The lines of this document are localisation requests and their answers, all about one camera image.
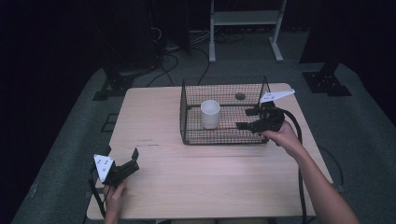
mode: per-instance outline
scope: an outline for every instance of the black wire cage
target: black wire cage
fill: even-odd
[[[269,92],[266,77],[184,78],[180,99],[180,133],[191,146],[258,144],[266,141],[257,133],[239,130],[237,122],[260,119],[247,116],[246,110],[260,106],[260,98]],[[219,126],[205,129],[201,123],[201,103],[220,104]]]

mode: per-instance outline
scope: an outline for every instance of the white cup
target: white cup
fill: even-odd
[[[214,100],[201,103],[201,122],[206,129],[215,129],[219,126],[220,104]]]

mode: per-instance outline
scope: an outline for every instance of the wooden table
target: wooden table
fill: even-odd
[[[290,90],[270,84],[271,91]],[[128,178],[121,218],[301,216],[298,166],[273,142],[186,146],[179,130],[180,87],[130,89],[110,140],[117,165],[137,147],[140,170]],[[294,95],[276,101],[298,120],[304,146],[332,182]],[[315,214],[305,191],[309,216]],[[90,219],[103,219],[92,197]]]

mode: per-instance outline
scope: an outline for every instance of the black speaker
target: black speaker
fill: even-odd
[[[159,64],[158,32],[148,0],[87,0],[107,47],[104,64],[152,68]]]

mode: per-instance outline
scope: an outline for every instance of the human arm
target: human arm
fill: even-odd
[[[266,131],[262,134],[285,148],[298,163],[320,223],[359,223],[351,207],[320,171],[287,121],[278,132]]]
[[[121,196],[126,192],[126,179],[124,179],[115,189],[112,186],[105,186],[104,193],[106,194],[106,216],[105,224],[116,224],[120,219],[120,212],[122,208]]]

